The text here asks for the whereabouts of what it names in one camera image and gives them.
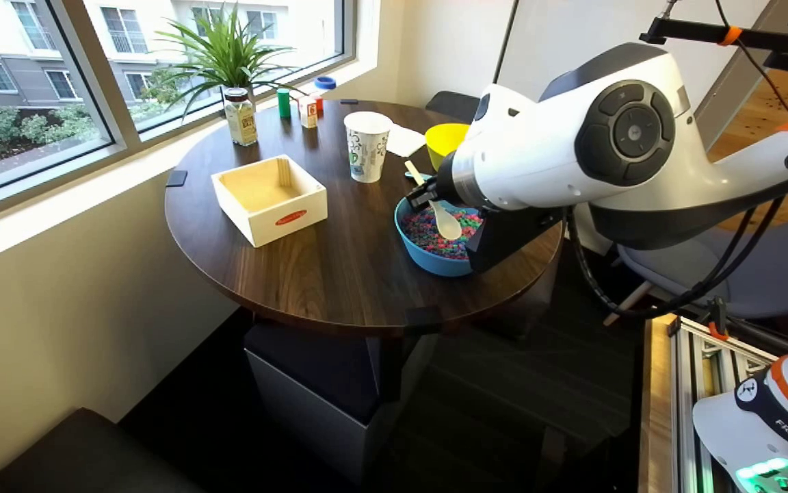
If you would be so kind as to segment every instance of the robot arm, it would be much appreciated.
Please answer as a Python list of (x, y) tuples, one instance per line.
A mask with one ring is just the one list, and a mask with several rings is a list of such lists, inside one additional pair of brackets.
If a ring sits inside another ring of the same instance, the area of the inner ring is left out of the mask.
[(435, 193), (494, 214), (588, 201), (603, 236), (679, 243), (788, 192), (788, 125), (710, 162), (676, 60), (621, 44), (558, 77), (543, 100), (491, 86)]

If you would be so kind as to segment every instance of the potted plant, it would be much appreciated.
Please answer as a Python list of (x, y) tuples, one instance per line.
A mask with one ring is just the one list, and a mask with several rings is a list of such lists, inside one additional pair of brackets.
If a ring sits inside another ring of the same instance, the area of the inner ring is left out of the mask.
[(159, 78), (175, 84), (171, 104), (186, 100), (190, 108), (197, 96), (219, 89), (233, 143), (256, 144), (256, 86), (265, 84), (278, 47), (265, 47), (260, 32), (238, 19), (238, 8), (209, 10), (197, 15), (197, 29), (185, 21), (171, 21), (172, 29), (163, 32), (164, 41), (185, 48), (182, 62), (164, 67)]

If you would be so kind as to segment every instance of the plant pot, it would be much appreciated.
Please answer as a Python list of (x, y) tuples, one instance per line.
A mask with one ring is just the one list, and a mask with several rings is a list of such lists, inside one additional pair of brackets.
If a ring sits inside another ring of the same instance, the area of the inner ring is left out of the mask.
[(224, 115), (237, 144), (259, 143), (256, 92), (249, 86), (224, 86)]

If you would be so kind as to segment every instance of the window sill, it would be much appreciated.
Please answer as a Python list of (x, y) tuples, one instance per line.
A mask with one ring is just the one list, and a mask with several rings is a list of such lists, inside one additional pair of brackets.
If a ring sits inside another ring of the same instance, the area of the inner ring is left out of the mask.
[[(332, 67), (328, 74), (342, 84), (360, 78), (369, 67), (372, 66), (361, 60), (350, 60)], [(34, 236), (42, 236), (45, 230), (52, 230), (141, 182), (159, 177), (219, 125), (224, 125), (224, 121), (205, 117), (190, 132), (172, 132), (171, 136), (159, 136), (141, 154), (123, 155), (116, 163), (79, 174), (77, 180), (70, 180), (59, 188), (42, 192), (14, 207), (0, 210), (0, 251), (10, 251), (23, 241), (31, 241)]]

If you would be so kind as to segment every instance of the round wooden table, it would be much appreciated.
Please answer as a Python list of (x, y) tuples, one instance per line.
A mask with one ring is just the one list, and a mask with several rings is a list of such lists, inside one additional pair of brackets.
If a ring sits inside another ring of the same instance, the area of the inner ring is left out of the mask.
[[(326, 100), (317, 129), (301, 129), (297, 115), (259, 115), (260, 144), (233, 144), (227, 129), (196, 144), (178, 170), (185, 185), (164, 193), (168, 223), (182, 251), (245, 307), (309, 332), (364, 337), (425, 334), (457, 327), (494, 314), (527, 293), (551, 269), (561, 227), (551, 227), (503, 263), (460, 280), (445, 280), (413, 264), (394, 230), (394, 201), (410, 192), (406, 163), (387, 155), (378, 182), (347, 174), (342, 117), (376, 108), (421, 132), (454, 121), (431, 108), (382, 100)], [(328, 219), (252, 245), (224, 217), (211, 174), (265, 155), (289, 154), (328, 188)], [(431, 173), (427, 147), (413, 155)]]

